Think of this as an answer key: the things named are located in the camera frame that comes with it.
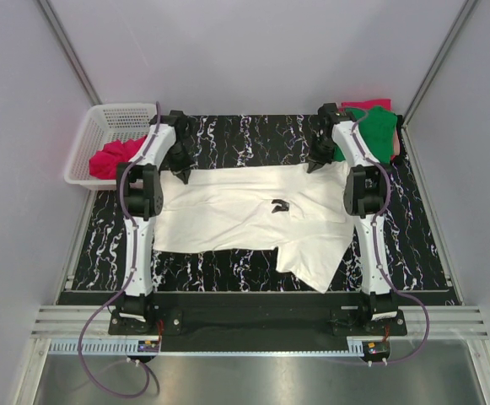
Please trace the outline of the white printed t-shirt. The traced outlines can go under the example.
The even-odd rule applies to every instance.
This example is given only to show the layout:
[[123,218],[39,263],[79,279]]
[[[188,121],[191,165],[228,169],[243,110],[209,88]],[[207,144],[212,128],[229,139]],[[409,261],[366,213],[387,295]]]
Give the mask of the white printed t-shirt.
[[325,293],[353,239],[343,207],[349,166],[305,164],[194,170],[188,184],[164,170],[154,248],[174,253],[277,249],[277,271]]

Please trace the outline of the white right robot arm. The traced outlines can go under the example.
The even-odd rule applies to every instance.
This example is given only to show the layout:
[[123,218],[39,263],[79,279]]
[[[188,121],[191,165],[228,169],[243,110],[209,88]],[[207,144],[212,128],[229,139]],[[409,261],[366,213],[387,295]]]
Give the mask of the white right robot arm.
[[363,280],[356,322],[367,326],[397,316],[395,289],[387,275],[384,213],[390,204],[390,170],[376,158],[363,140],[356,118],[335,103],[325,103],[317,112],[320,130],[312,139],[309,173],[334,161],[341,151],[349,164],[343,194],[346,212],[357,231]]

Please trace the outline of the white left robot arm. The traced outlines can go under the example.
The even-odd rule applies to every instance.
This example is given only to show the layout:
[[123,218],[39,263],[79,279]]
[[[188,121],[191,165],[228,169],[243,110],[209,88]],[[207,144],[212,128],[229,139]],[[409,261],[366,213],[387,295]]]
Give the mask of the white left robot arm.
[[184,146],[188,127],[183,111],[157,114],[139,150],[117,165],[116,191],[127,243],[125,277],[116,300],[122,318],[154,323],[151,259],[156,217],[164,205],[160,167],[167,162],[170,173],[188,183],[193,166]]

